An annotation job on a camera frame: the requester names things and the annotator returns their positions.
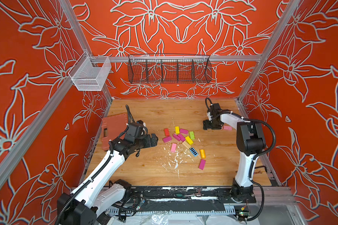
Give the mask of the orange yellow cylinder block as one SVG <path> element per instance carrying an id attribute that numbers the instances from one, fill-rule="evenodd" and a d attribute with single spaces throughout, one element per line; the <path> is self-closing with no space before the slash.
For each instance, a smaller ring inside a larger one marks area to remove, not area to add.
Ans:
<path id="1" fill-rule="evenodd" d="M 206 153 L 205 153 L 204 149 L 200 149 L 200 156 L 201 156 L 202 159 L 206 158 Z"/>

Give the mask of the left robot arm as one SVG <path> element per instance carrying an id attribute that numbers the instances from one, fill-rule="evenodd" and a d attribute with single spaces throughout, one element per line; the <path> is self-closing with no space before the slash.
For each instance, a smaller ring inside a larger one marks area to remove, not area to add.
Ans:
<path id="1" fill-rule="evenodd" d="M 57 200 L 57 225 L 105 225 L 110 216 L 105 214 L 110 207 L 122 211 L 134 211 L 141 203 L 141 197 L 130 195 L 130 184 L 115 182 L 102 191 L 115 171 L 135 153 L 145 148 L 156 147 L 158 137 L 149 134 L 143 121 L 132 122 L 114 140 L 109 140 L 109 150 L 104 159 L 70 194 L 62 194 Z"/>

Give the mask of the light pink block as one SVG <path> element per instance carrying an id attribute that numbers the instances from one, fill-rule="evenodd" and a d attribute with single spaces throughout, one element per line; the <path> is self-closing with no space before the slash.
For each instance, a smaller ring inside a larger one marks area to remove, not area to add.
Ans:
<path id="1" fill-rule="evenodd" d="M 232 130 L 232 127 L 231 127 L 231 126 L 226 126 L 226 125 L 224 125 L 224 126 L 223 126 L 223 130 Z"/>

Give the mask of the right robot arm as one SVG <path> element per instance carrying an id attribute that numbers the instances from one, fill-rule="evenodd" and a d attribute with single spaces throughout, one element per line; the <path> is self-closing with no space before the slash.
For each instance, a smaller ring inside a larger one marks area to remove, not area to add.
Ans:
<path id="1" fill-rule="evenodd" d="M 212 103 L 205 99 L 207 108 L 207 120 L 203 121 L 203 129 L 219 130 L 224 124 L 235 128 L 236 145 L 240 152 L 237 174 L 231 188 L 231 199 L 235 202 L 247 200 L 253 194 L 254 168 L 257 159 L 273 150 L 276 145 L 274 129 L 266 122 L 249 119 L 234 113 L 231 110 L 223 110 L 218 103 Z"/>

